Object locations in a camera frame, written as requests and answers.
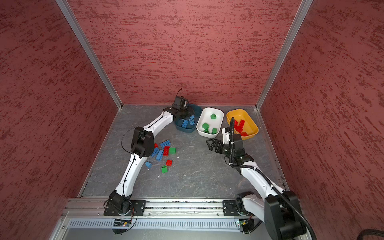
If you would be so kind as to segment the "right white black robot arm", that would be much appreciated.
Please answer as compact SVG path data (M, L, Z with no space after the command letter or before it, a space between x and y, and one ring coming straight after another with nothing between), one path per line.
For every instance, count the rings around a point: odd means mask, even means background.
M306 233L310 234L312 240L317 239L314 229L302 213L296 194L285 191L267 177L245 152L242 140L225 143L210 139L206 143L209 150L224 155L229 167L237 170L258 192L258 195L243 193L237 197L239 213L251 213L257 217L265 224L273 240L291 240Z

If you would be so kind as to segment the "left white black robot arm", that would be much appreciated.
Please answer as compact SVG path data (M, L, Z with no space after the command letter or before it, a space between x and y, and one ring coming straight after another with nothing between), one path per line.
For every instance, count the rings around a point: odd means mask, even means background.
M156 135L175 120L185 119L193 114L194 110L188 101L182 101L181 104L164 108L155 120L144 127L135 128L131 150L127 151L130 154L128 166L106 201L106 211L113 211L120 216L133 213L134 207L131 203L133 188L142 166L155 150Z

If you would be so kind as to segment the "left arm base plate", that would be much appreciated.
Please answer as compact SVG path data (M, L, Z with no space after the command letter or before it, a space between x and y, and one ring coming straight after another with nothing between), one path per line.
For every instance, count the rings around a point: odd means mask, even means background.
M124 201L119 207L112 200L107 200L104 205L104 216L143 216L147 201L145 200L130 200Z

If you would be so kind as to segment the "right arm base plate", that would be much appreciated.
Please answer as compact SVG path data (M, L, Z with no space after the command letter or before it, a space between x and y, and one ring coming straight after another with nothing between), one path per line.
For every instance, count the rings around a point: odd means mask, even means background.
M226 217L250 217L251 212L248 212L241 200L224 200L223 204L223 213Z

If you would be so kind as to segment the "blue lego mid floor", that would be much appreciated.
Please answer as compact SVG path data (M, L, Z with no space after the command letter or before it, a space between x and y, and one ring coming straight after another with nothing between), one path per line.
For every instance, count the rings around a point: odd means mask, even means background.
M160 152L160 149L158 147L155 147L153 153L151 154L152 158L155 158Z

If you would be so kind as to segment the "blue long lego floor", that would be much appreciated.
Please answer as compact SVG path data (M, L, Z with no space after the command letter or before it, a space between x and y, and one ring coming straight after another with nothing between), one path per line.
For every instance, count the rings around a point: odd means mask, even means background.
M161 146L162 148L170 147L170 146L171 146L171 142L170 142L169 140L164 141L164 142L160 143L160 146Z

